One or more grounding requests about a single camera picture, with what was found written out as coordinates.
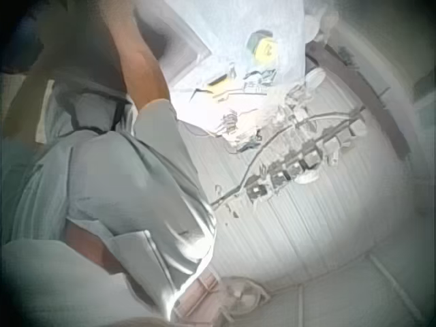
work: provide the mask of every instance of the person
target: person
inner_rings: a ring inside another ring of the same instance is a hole
[[[2,121],[2,285],[35,326],[160,326],[213,254],[216,221],[133,5],[98,8],[136,120],[121,124],[101,91],[75,89],[65,104],[58,95],[69,84],[60,82],[47,143],[35,142],[46,85],[74,30],[61,10],[50,19],[65,30],[42,32],[44,49]]]

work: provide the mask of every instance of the electrical wire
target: electrical wire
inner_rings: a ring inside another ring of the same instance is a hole
[[[254,155],[253,159],[250,161],[250,163],[247,166],[247,169],[245,170],[245,173],[241,179],[241,182],[235,188],[233,188],[231,191],[227,192],[224,196],[221,196],[220,198],[218,198],[214,202],[212,202],[212,204],[211,204],[212,209],[217,210],[220,206],[228,203],[232,198],[236,198],[242,193],[243,187],[244,187],[245,183],[247,182],[247,180],[249,178],[249,174],[250,174],[251,170],[253,169],[253,166],[256,163],[256,161],[258,160],[259,156],[281,134],[283,134],[284,132],[286,132],[287,130],[289,130],[291,128],[299,128],[301,125],[304,125],[308,121],[318,121],[318,120],[322,120],[322,119],[339,119],[342,121],[349,121],[350,119],[352,119],[352,117],[350,116],[350,114],[345,113],[345,112],[327,112],[325,114],[317,114],[315,116],[311,116],[307,119],[304,119],[304,120],[298,122],[297,124],[291,124],[291,125],[288,125],[282,129],[280,129],[273,136],[271,136],[260,147],[260,149],[257,151],[257,153]]]

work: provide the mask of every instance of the ceiling panel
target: ceiling panel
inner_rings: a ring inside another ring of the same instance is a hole
[[[350,111],[359,105],[331,76],[310,109]],[[367,112],[365,118],[367,136],[339,166],[323,166],[318,181],[290,183],[255,207],[242,196],[217,210],[212,265],[221,276],[251,277],[272,288],[308,281],[363,254],[411,217],[407,170],[378,123]],[[226,192],[240,182],[254,153],[230,155],[223,140],[199,138],[185,127],[181,133],[209,200],[218,197],[216,185]],[[286,147],[285,138],[277,140],[260,161],[273,161]]]

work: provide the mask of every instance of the wall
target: wall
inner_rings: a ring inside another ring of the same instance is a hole
[[[304,285],[302,324],[298,290],[290,289],[230,326],[427,326],[435,315],[434,223],[430,215],[416,217],[371,252],[392,280],[365,256]]]

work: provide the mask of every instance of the shirt sleeve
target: shirt sleeve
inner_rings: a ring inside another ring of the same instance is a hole
[[[139,111],[134,125],[136,139],[147,145],[173,174],[182,174],[201,189],[197,170],[178,131],[176,111],[159,99]]]

